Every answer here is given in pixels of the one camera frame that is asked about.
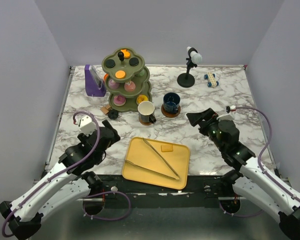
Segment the purple snowball cake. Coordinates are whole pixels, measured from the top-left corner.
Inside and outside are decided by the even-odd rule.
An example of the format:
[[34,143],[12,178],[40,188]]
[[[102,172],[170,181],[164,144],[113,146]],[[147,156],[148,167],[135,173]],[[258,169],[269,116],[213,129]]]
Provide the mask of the purple snowball cake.
[[115,90],[120,86],[120,84],[118,82],[115,82],[114,80],[110,79],[108,81],[108,86],[110,89]]

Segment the green snowball cake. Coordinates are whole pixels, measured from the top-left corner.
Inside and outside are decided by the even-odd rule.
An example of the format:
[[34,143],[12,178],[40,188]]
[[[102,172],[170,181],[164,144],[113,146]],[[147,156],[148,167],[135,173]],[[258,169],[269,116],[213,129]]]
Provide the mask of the green snowball cake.
[[136,76],[137,77],[142,77],[145,74],[145,70],[143,69],[142,71],[140,71]]

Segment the dark blue mug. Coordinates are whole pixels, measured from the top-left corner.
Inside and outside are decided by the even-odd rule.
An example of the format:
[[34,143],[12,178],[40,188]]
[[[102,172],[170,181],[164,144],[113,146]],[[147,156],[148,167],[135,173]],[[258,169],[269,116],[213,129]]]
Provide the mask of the dark blue mug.
[[163,108],[169,114],[176,114],[180,106],[181,98],[175,92],[166,93],[163,97]]

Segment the black lamp white bulb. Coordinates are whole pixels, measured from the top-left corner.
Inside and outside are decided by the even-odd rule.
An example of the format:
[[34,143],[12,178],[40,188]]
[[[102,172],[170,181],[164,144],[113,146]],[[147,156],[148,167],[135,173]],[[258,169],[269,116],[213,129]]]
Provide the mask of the black lamp white bulb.
[[183,88],[191,88],[195,84],[195,78],[190,74],[192,68],[196,68],[203,60],[197,49],[191,46],[186,48],[188,57],[186,58],[186,73],[181,73],[177,77],[177,83]]

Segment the dark wooden coaster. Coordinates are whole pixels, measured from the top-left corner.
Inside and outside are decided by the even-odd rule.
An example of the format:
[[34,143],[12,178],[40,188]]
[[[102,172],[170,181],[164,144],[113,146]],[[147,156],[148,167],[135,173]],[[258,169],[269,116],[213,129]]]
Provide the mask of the dark wooden coaster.
[[175,117],[177,117],[177,116],[180,114],[180,112],[181,112],[181,107],[180,107],[180,106],[178,107],[177,113],[169,113],[169,112],[167,112],[167,111],[164,109],[164,106],[162,105],[162,106],[161,106],[161,112],[162,112],[162,114],[163,114],[165,117],[167,117],[167,118],[175,118]]

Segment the yellow frosted donut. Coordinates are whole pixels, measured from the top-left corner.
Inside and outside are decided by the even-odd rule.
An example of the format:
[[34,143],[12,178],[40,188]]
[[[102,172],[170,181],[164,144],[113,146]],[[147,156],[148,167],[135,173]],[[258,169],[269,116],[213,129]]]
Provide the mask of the yellow frosted donut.
[[137,98],[136,98],[136,104],[139,105],[142,102],[148,101],[148,97],[144,94],[140,94]]

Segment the pink frosted donut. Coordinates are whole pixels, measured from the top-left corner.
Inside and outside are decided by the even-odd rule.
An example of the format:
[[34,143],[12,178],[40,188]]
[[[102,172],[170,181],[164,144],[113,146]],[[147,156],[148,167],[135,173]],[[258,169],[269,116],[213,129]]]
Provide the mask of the pink frosted donut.
[[116,105],[116,106],[123,106],[125,103],[126,103],[126,98],[122,95],[116,95],[114,98],[113,98],[113,103]]

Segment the orange fish cookie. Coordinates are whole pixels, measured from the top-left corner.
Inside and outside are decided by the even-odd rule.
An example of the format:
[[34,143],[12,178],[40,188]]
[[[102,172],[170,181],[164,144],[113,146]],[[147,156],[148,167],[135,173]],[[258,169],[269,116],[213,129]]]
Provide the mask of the orange fish cookie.
[[125,59],[129,59],[131,57],[131,54],[127,49],[121,49],[120,51],[123,53],[123,57]]

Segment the pink snowball cake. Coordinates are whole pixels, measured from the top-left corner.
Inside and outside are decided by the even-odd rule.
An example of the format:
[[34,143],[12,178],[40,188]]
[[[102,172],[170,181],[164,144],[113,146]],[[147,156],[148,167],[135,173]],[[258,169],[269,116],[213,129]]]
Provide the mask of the pink snowball cake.
[[124,89],[127,92],[133,92],[136,89],[136,85],[133,81],[129,81],[124,84]]

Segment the round orange biscuit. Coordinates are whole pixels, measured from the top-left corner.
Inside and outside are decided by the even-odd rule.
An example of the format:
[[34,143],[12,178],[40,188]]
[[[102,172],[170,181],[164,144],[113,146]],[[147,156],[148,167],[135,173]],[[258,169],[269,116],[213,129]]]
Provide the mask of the round orange biscuit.
[[116,73],[115,73],[115,77],[117,79],[124,79],[126,77],[126,72],[124,70],[118,70]]

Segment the black patterned sandwich cookie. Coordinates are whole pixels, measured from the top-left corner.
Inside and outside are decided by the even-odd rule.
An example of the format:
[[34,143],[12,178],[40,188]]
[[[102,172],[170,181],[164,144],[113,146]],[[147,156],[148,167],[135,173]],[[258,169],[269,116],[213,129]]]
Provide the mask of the black patterned sandwich cookie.
[[113,59],[107,59],[105,61],[105,66],[107,68],[113,68],[116,65],[115,61]]

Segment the black cream mug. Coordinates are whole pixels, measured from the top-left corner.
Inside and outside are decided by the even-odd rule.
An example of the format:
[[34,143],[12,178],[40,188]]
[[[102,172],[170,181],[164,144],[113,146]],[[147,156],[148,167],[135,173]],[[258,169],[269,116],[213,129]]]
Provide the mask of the black cream mug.
[[145,123],[155,124],[157,119],[155,117],[155,106],[150,101],[143,101],[137,107],[138,119]]

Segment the green tiered cake stand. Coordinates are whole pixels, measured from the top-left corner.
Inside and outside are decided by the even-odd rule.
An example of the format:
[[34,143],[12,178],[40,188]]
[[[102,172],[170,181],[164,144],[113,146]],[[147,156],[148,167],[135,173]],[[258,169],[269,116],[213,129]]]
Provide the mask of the green tiered cake stand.
[[[124,58],[124,54],[121,52],[121,49],[127,49],[130,52],[130,58],[136,57],[139,60],[137,66],[130,66],[129,60]],[[112,68],[107,68],[105,66],[105,61],[108,59],[113,59],[115,61],[115,66]],[[150,71],[145,65],[144,58],[135,52],[131,47],[121,47],[116,49],[113,53],[107,55],[102,61],[102,69],[106,74],[109,74],[108,78],[105,80],[105,87],[110,92],[108,103],[112,109],[117,110],[118,112],[136,112],[138,110],[138,105],[136,99],[139,95],[146,95],[148,100],[152,101],[152,86],[150,83]],[[137,76],[139,72],[145,70],[143,76]],[[115,76],[115,73],[119,70],[126,72],[126,77],[123,79],[118,79]],[[114,80],[119,83],[117,89],[110,89],[108,82],[109,80]],[[126,82],[133,81],[135,83],[135,90],[128,92],[125,91],[124,85]],[[122,106],[116,106],[114,104],[114,97],[121,95],[126,98],[126,103]]]

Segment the yellow serving tray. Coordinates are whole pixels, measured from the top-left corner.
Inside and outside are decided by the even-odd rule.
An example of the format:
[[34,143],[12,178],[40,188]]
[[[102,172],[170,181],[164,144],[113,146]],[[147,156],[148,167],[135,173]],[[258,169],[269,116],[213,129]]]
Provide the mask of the yellow serving tray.
[[190,149],[182,144],[134,137],[122,176],[126,180],[182,190],[187,185]]

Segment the metal serving tongs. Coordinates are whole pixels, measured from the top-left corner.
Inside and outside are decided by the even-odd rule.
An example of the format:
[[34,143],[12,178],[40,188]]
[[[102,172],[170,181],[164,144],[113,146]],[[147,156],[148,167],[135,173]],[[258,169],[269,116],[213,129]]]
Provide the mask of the metal serving tongs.
[[170,144],[163,141],[134,137],[129,143],[125,162],[141,170],[157,174],[172,180],[179,180],[180,176],[169,163],[161,145]]

